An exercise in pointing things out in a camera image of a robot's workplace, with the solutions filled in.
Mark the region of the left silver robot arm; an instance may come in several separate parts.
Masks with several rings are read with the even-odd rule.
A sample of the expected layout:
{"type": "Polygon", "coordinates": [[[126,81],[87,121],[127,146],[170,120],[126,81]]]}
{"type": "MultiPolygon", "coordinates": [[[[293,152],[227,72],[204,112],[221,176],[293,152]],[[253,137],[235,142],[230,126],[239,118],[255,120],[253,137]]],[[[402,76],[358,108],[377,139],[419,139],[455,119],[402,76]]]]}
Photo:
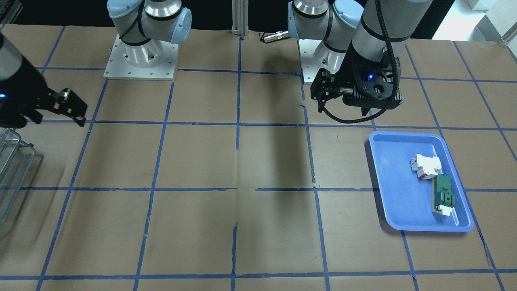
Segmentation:
{"type": "Polygon", "coordinates": [[[417,28],[430,0],[292,0],[288,4],[288,35],[297,39],[305,84],[318,111],[342,98],[370,110],[395,109],[403,102],[399,90],[399,53],[417,28]]]}

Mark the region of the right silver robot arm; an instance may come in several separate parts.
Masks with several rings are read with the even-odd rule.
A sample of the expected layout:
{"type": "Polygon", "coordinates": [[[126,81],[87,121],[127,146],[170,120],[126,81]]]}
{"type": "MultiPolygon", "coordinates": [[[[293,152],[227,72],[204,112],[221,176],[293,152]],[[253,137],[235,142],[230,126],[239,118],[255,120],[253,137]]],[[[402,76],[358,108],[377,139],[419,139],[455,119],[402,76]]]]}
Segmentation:
{"type": "MultiPolygon", "coordinates": [[[[179,45],[189,36],[192,13],[180,0],[109,0],[107,10],[118,38],[104,77],[117,80],[174,80],[179,45]]],[[[80,127],[87,104],[69,88],[55,91],[33,64],[1,36],[2,128],[21,129],[42,121],[41,111],[71,118],[80,127]]]]}

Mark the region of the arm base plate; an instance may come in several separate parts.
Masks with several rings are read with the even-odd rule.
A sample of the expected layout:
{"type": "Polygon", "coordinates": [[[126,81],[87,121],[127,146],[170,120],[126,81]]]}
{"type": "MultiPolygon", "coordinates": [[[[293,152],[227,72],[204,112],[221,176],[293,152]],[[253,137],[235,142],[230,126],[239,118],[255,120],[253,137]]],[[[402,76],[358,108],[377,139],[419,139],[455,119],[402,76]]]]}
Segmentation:
{"type": "Polygon", "coordinates": [[[315,39],[299,39],[298,49],[304,84],[312,84],[322,68],[336,74],[347,54],[346,51],[332,51],[322,40],[315,39]]]}
{"type": "Polygon", "coordinates": [[[174,81],[179,44],[152,39],[140,46],[129,46],[117,36],[103,77],[110,80],[174,81]]]}

